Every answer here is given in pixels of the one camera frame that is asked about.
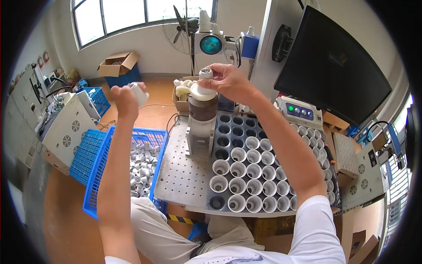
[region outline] blue plastic crate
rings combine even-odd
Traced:
[[[75,157],[69,173],[83,185],[87,185],[92,166],[105,137],[106,132],[88,129],[82,138],[82,142],[73,150]]]
[[[92,99],[95,109],[98,114],[103,117],[106,111],[110,108],[110,103],[108,102],[106,96],[104,95],[101,87],[86,87],[84,90],[88,93],[89,98]]]
[[[100,150],[98,151],[94,166],[91,170],[91,174],[89,175],[87,189],[85,191],[83,210],[85,213],[89,214],[95,219],[97,219],[98,187],[100,186],[101,176],[103,175],[104,167],[106,166],[108,150],[110,149],[110,143],[113,137],[114,129],[115,126],[111,126],[107,131],[107,135],[104,138]],[[157,209],[165,214],[167,211],[167,203],[165,201],[154,199],[154,188],[157,182],[158,174],[160,172],[162,158],[168,143],[167,131],[164,129],[133,128],[132,142],[136,144],[143,144],[148,142],[153,146],[161,146],[160,154],[157,158],[157,166],[155,168],[149,198],[155,204]]]

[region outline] orange floor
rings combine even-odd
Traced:
[[[147,104],[169,104],[173,91],[172,79],[146,81],[149,92]],[[103,87],[109,97],[107,88]],[[101,119],[108,123],[117,119],[117,109],[110,100],[111,107]],[[148,106],[139,110],[135,122],[137,127],[165,129],[167,121],[176,113],[174,106]],[[51,263],[104,263],[103,246],[96,220],[82,210],[85,186],[71,176],[52,169],[44,199],[43,232]],[[172,215],[203,220],[204,215],[185,211],[177,205],[168,205],[167,212]],[[192,225],[169,220],[169,225],[180,235],[188,237]],[[151,263],[141,256],[143,264]]]

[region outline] white plastic cup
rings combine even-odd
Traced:
[[[325,182],[327,184],[327,190],[332,192],[334,190],[334,183],[332,180],[327,180]]]
[[[271,165],[271,164],[274,163],[275,160],[276,160],[276,158],[274,157],[274,155],[271,152],[264,151],[264,152],[261,153],[261,161],[265,165]]]
[[[289,194],[289,190],[290,190],[290,185],[285,182],[285,181],[279,181],[277,183],[277,193],[280,196],[286,196],[287,194]]]
[[[281,167],[277,167],[276,169],[276,178],[279,179],[280,181],[287,180],[286,173]]]
[[[229,182],[229,190],[233,194],[242,194],[246,191],[246,182],[241,178],[233,178]]]
[[[234,161],[244,162],[246,159],[246,151],[241,147],[235,147],[230,152],[230,156]]]
[[[226,175],[230,171],[230,164],[225,160],[216,160],[212,164],[212,170],[217,175]]]
[[[261,139],[260,147],[262,151],[271,151],[273,149],[269,139]]]
[[[260,147],[259,139],[254,137],[254,136],[248,136],[245,139],[245,144],[248,147],[248,149],[250,149],[250,150],[256,150],[257,148]]]
[[[311,143],[311,141],[309,140],[309,137],[307,137],[307,136],[304,135],[304,136],[302,136],[302,139],[306,143],[306,145],[309,146],[309,144]]]
[[[293,187],[291,185],[289,186],[289,193],[291,195],[296,195],[296,191],[293,189]]]
[[[258,164],[251,163],[246,167],[246,174],[251,179],[258,179],[262,175],[262,169]]]
[[[296,133],[299,133],[299,127],[296,124],[290,124]]]
[[[246,207],[246,200],[242,195],[235,194],[230,196],[227,205],[232,212],[242,212]]]
[[[277,193],[277,185],[273,181],[265,181],[262,185],[262,192],[266,196],[273,196]]]
[[[317,130],[317,129],[314,130],[314,135],[315,135],[315,138],[316,139],[321,139],[322,138],[321,132],[319,130]]]
[[[262,208],[262,200],[258,196],[250,196],[246,200],[246,209],[249,212],[256,213],[259,212]]]
[[[333,173],[331,172],[329,168],[324,170],[324,174],[325,174],[326,180],[331,180],[333,177]]]
[[[259,195],[262,192],[262,183],[257,179],[251,179],[246,184],[246,190],[250,195]]]
[[[316,143],[318,144],[318,148],[323,149],[324,148],[324,142],[322,141],[322,139],[317,139]]]
[[[250,163],[258,164],[261,161],[261,153],[258,150],[248,150],[246,153],[246,159]]]
[[[266,165],[262,168],[262,177],[267,181],[272,181],[276,178],[276,170],[271,165]]]
[[[333,192],[327,192],[327,194],[328,194],[328,201],[330,202],[330,204],[334,204],[335,194]]]
[[[265,197],[262,201],[262,209],[264,212],[274,212],[277,209],[277,200],[272,196]]]
[[[290,209],[293,211],[298,209],[298,197],[296,195],[290,198]]]
[[[224,192],[228,186],[229,182],[227,181],[226,177],[222,175],[216,175],[210,180],[210,188],[216,193]]]
[[[233,177],[242,178],[246,175],[246,166],[241,162],[233,162],[230,166],[230,173]]]
[[[315,137],[315,132],[314,132],[314,130],[312,128],[308,128],[306,131],[308,132],[307,136],[309,138]]]
[[[290,208],[290,200],[287,196],[281,196],[277,200],[277,209],[280,212],[285,212]]]
[[[299,126],[299,135],[306,136],[307,134],[308,134],[308,130],[306,129],[306,127],[300,125]]]

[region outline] blue bin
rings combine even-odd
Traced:
[[[95,158],[105,137],[106,132],[104,131],[88,129],[79,147],[75,147],[75,157],[70,166],[69,174],[83,185],[87,185]]]
[[[133,68],[124,75],[119,77],[104,77],[108,86],[112,88],[114,85],[123,87],[131,82],[140,82],[141,74],[138,69],[138,63],[136,63]]]
[[[104,167],[106,166],[108,150],[110,149],[111,138],[114,133],[115,126],[111,126],[107,131],[107,135],[98,151],[94,166],[89,175],[87,189],[85,191],[83,210],[93,218],[97,219],[97,194],[100,186],[101,176],[103,175]],[[165,149],[168,143],[168,134],[164,129],[152,128],[133,128],[132,142],[136,144],[143,144],[148,142],[153,146],[161,146],[160,154],[157,158],[157,166],[155,168],[154,178],[152,180],[151,192],[149,194],[150,200],[155,204],[157,209],[162,213],[167,211],[167,203],[154,198],[154,189],[157,182],[160,166],[164,157]]]

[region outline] white plastic fitting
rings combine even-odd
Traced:
[[[290,185],[287,182],[279,181],[277,183],[277,193],[280,196],[286,196],[287,194],[289,194],[289,190],[290,190]]]
[[[246,184],[246,190],[250,195],[259,195],[262,192],[262,183],[257,179],[251,179]]]
[[[246,209],[249,212],[256,213],[259,212],[262,208],[262,200],[258,196],[250,196],[246,200]]]
[[[265,197],[262,201],[262,209],[264,212],[274,212],[277,209],[277,200],[272,196]]]
[[[242,195],[235,194],[230,196],[227,205],[232,212],[242,212],[246,207],[246,200]]]
[[[230,173],[236,178],[243,178],[246,175],[246,166],[241,162],[233,162],[230,166]]]
[[[222,175],[216,175],[210,180],[210,188],[216,193],[224,192],[227,189],[228,185],[229,182],[227,181],[226,177]]]
[[[261,160],[265,165],[271,165],[274,163],[275,157],[271,152],[264,151],[261,153]]]
[[[261,161],[261,153],[258,150],[248,150],[246,153],[246,159],[250,163],[258,164]]]
[[[258,164],[251,163],[246,167],[246,174],[251,179],[258,179],[262,175],[262,169]]]
[[[248,136],[245,139],[245,144],[246,144],[247,148],[250,149],[250,150],[256,150],[257,148],[260,147],[259,139],[254,137],[254,136]]]
[[[264,184],[262,185],[262,192],[266,195],[266,196],[273,196],[276,194],[277,192],[277,185],[275,182],[273,181],[266,181],[264,182]]]
[[[280,212],[285,212],[290,208],[290,200],[287,196],[281,196],[277,200],[277,209]]]
[[[234,161],[244,162],[246,159],[246,151],[241,147],[235,147],[230,152],[230,156]]]
[[[230,171],[230,164],[225,160],[216,160],[212,164],[212,170],[217,175],[226,175]]]
[[[264,168],[262,168],[262,177],[267,181],[272,181],[276,178],[276,169],[271,165],[265,165]]]

